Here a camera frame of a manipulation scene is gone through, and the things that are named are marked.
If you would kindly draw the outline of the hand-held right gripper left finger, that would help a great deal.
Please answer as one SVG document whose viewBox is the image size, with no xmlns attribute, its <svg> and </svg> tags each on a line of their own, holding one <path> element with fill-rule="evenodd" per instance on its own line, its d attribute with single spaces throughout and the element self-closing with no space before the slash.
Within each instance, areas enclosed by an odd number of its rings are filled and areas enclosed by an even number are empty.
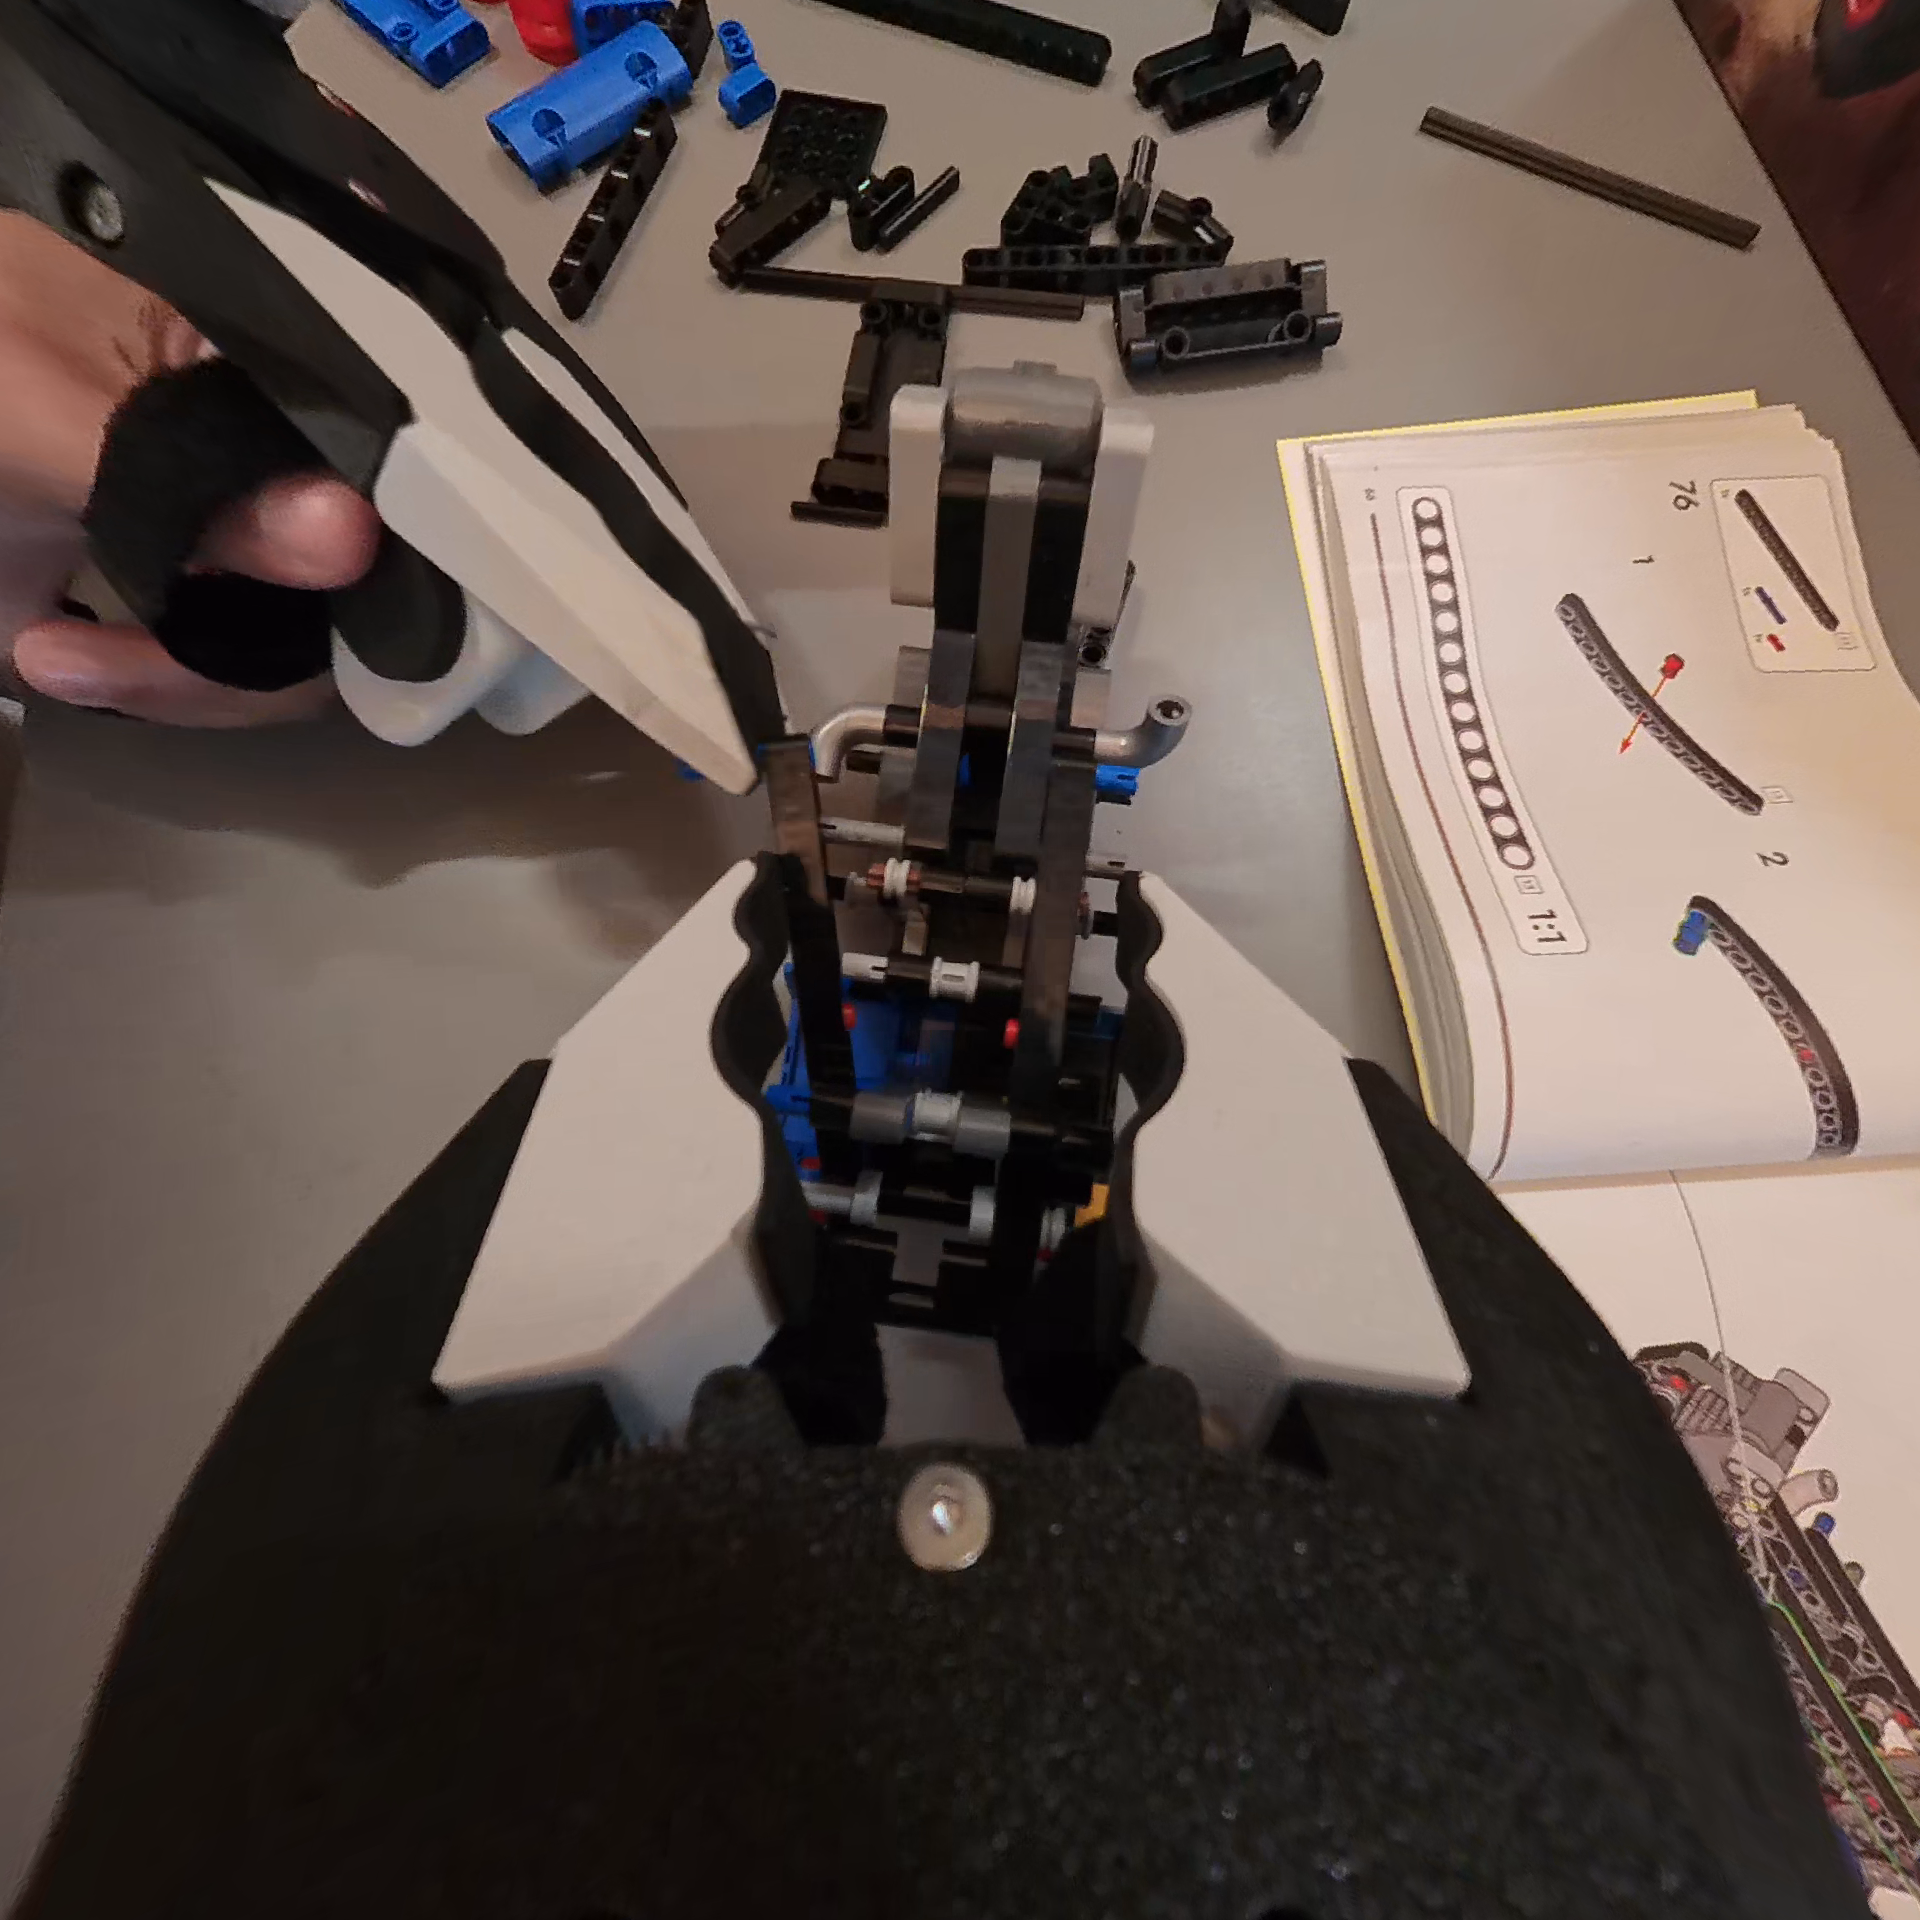
<svg viewBox="0 0 1920 1920">
<path fill-rule="evenodd" d="M 763 1083 L 784 1053 L 784 865 L 743 860 L 555 1048 L 433 1381 L 594 1386 L 635 1445 L 772 1352 L 815 1442 L 875 1445 L 871 1316 L 830 1298 Z"/>
</svg>

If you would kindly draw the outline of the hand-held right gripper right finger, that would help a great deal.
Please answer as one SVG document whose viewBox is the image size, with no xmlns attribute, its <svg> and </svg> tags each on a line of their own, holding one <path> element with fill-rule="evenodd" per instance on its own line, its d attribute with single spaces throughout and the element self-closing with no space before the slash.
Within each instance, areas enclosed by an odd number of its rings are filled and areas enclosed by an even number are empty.
<svg viewBox="0 0 1920 1920">
<path fill-rule="evenodd" d="M 1262 1449 L 1299 1387 L 1452 1403 L 1473 1372 L 1362 1100 L 1358 1064 L 1156 876 L 1121 883 L 1108 1203 L 1012 1319 L 1012 1413 L 1091 1440 L 1156 1365 L 1206 1433 Z"/>
</svg>

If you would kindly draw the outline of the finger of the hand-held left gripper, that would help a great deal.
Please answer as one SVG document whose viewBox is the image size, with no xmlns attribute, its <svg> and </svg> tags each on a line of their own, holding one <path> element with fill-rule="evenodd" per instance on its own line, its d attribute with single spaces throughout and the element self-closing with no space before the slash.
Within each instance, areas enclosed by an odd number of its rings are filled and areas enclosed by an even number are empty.
<svg viewBox="0 0 1920 1920">
<path fill-rule="evenodd" d="M 484 393 L 474 355 L 416 300 L 296 216 L 222 184 L 214 195 L 252 228 L 296 284 L 343 324 L 346 337 L 369 352 L 372 367 L 408 397 L 414 413 L 409 424 L 447 426 L 468 445 L 478 444 L 483 424 L 498 424 L 592 504 L 614 539 L 699 625 L 716 677 L 754 757 L 763 738 L 784 732 L 772 660 L 750 627 L 747 601 L 673 488 L 552 349 L 515 327 L 483 335 L 483 346 L 498 344 L 507 356 L 507 400 L 534 403 L 538 426 L 578 426 L 586 433 L 592 471 L 614 473 L 606 508 L 588 496 L 586 482 L 568 481 L 531 449 L 527 435 Z M 531 733 L 590 693 L 515 631 L 498 627 L 495 616 L 463 589 L 468 601 L 468 633 L 456 666 L 428 684 L 404 685 L 393 672 L 356 664 L 348 639 L 337 639 L 338 688 L 369 732 L 396 746 L 418 746 L 457 716 L 480 713 L 502 732 Z"/>
<path fill-rule="evenodd" d="M 483 424 L 468 445 L 447 426 L 409 424 L 372 500 L 388 533 L 467 587 L 498 627 L 711 785 L 752 792 L 752 747 L 699 625 L 515 433 Z"/>
</svg>

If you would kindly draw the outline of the lego truck chassis model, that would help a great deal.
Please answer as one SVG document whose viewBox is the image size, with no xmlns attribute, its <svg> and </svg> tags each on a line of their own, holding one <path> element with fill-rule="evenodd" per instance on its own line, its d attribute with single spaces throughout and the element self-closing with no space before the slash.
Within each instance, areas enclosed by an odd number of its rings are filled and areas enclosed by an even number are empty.
<svg viewBox="0 0 1920 1920">
<path fill-rule="evenodd" d="M 1156 699 L 1083 707 L 1112 641 L 1154 427 L 1044 364 L 906 387 L 887 424 L 892 594 L 930 612 L 890 704 L 811 732 L 776 781 L 800 855 L 784 1068 L 769 1096 L 833 1297 L 892 1328 L 999 1338 L 1095 1217 L 1122 1013 L 1072 983 L 1118 935 L 1088 897 L 1105 802 L 1185 738 Z"/>
</svg>

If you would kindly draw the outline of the black lego beam with holes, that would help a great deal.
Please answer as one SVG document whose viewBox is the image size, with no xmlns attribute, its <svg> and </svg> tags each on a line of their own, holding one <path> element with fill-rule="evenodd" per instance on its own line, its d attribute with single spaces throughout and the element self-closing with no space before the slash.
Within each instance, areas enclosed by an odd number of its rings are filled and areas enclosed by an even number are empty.
<svg viewBox="0 0 1920 1920">
<path fill-rule="evenodd" d="M 568 320 L 582 320 L 599 298 L 676 145 L 675 115 L 663 104 L 646 106 L 635 128 L 617 145 L 548 275 L 548 291 Z"/>
</svg>

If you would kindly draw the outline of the black lego panel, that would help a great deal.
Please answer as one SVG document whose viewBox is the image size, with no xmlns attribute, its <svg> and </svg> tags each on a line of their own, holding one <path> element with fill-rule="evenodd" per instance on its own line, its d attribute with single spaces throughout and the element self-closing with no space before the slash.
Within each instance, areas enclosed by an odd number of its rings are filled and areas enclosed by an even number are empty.
<svg viewBox="0 0 1920 1920">
<path fill-rule="evenodd" d="M 952 323 L 946 292 L 908 296 L 902 281 L 871 291 L 836 409 L 836 441 L 810 495 L 791 504 L 796 522 L 883 527 L 890 511 L 892 405 L 902 387 L 940 387 Z"/>
</svg>

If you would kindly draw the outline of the large blue lego panel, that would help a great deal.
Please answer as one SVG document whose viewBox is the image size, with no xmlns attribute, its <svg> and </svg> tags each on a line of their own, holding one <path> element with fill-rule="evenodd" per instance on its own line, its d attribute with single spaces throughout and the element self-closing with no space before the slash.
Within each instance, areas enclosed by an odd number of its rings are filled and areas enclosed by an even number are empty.
<svg viewBox="0 0 1920 1920">
<path fill-rule="evenodd" d="M 488 116 L 495 143 L 554 189 L 617 146 L 647 106 L 679 107 L 692 89 L 681 48 L 641 20 Z"/>
</svg>

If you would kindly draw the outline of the black square lego plate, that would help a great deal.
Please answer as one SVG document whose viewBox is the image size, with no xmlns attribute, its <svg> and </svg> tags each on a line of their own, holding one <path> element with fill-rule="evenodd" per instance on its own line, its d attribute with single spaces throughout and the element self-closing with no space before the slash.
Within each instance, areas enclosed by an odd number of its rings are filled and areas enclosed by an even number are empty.
<svg viewBox="0 0 1920 1920">
<path fill-rule="evenodd" d="M 887 116 L 883 104 L 796 88 L 783 91 L 743 188 L 745 202 L 754 203 L 796 178 L 849 202 L 874 171 Z"/>
</svg>

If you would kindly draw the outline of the pile of black lego pieces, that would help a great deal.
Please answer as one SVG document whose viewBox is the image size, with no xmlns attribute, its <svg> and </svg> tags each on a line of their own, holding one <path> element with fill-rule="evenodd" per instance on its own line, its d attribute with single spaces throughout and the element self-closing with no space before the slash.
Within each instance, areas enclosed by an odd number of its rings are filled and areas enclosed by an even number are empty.
<svg viewBox="0 0 1920 1920">
<path fill-rule="evenodd" d="M 716 276 L 739 292 L 855 304 L 871 314 L 902 306 L 911 319 L 952 315 L 1079 320 L 1088 301 L 1135 292 L 1164 273 L 1209 268 L 1233 257 L 1233 232 L 1206 196 L 1160 184 L 1160 143 L 1140 135 L 1128 162 L 1095 154 L 1082 171 L 1028 175 L 999 217 L 999 240 L 962 253 L 958 279 L 799 271 L 777 263 L 818 212 L 804 180 L 761 196 L 769 232 L 743 225 L 711 250 Z"/>
</svg>

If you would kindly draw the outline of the long black lego beam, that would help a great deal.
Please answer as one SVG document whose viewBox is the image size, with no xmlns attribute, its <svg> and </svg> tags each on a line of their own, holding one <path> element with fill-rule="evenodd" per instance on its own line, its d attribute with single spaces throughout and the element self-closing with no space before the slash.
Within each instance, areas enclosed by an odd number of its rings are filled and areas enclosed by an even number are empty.
<svg viewBox="0 0 1920 1920">
<path fill-rule="evenodd" d="M 827 7 L 1079 88 L 1105 83 L 1113 60 L 1106 34 L 1003 3 L 827 3 Z"/>
</svg>

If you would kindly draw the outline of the black lego connector pieces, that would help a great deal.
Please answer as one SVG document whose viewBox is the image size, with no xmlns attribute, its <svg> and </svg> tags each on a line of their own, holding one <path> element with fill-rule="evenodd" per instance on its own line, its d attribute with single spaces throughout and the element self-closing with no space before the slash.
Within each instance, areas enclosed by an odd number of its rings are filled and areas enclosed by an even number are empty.
<svg viewBox="0 0 1920 1920">
<path fill-rule="evenodd" d="M 1214 5 L 1207 29 L 1138 61 L 1135 95 L 1172 132 L 1259 109 L 1268 135 L 1287 140 L 1326 85 L 1320 60 L 1299 60 L 1283 41 L 1251 47 L 1256 7 Z"/>
</svg>

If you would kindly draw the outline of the monster truck lego box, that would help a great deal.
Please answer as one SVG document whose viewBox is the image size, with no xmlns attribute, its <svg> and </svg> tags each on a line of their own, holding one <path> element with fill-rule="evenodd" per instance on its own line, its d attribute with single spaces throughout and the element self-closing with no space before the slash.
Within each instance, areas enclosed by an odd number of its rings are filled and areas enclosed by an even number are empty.
<svg viewBox="0 0 1920 1920">
<path fill-rule="evenodd" d="M 1919 436 L 1919 5 L 1680 3 L 1908 440 Z"/>
</svg>

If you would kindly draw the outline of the person's left hand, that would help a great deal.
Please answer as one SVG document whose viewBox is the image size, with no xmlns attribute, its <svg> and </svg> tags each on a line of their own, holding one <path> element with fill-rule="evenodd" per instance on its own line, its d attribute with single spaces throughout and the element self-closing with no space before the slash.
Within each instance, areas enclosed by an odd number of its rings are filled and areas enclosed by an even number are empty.
<svg viewBox="0 0 1920 1920">
<path fill-rule="evenodd" d="M 224 688 L 140 627 L 59 610 L 106 431 L 144 379 L 214 356 L 167 301 L 20 212 L 2 220 L 4 681 L 58 704 L 178 729 L 268 729 L 322 713 L 330 680 Z"/>
</svg>

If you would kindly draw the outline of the open instruction booklet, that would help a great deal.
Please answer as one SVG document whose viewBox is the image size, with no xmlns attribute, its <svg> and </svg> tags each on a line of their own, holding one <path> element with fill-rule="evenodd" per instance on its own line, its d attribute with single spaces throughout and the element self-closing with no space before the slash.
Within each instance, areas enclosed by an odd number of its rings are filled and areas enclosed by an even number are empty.
<svg viewBox="0 0 1920 1920">
<path fill-rule="evenodd" d="M 1665 1403 L 1916 1916 L 1919 713 L 1840 455 L 1727 393 L 1279 457 L 1428 1117 Z"/>
</svg>

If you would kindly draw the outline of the black lego frame piece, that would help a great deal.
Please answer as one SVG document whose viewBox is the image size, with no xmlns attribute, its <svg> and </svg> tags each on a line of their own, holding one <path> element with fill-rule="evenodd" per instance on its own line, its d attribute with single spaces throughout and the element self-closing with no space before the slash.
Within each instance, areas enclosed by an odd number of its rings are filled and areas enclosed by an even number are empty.
<svg viewBox="0 0 1920 1920">
<path fill-rule="evenodd" d="M 1322 355 L 1340 344 L 1345 320 L 1329 300 L 1322 259 L 1275 257 L 1130 287 L 1116 296 L 1113 330 L 1121 371 L 1140 379 Z"/>
</svg>

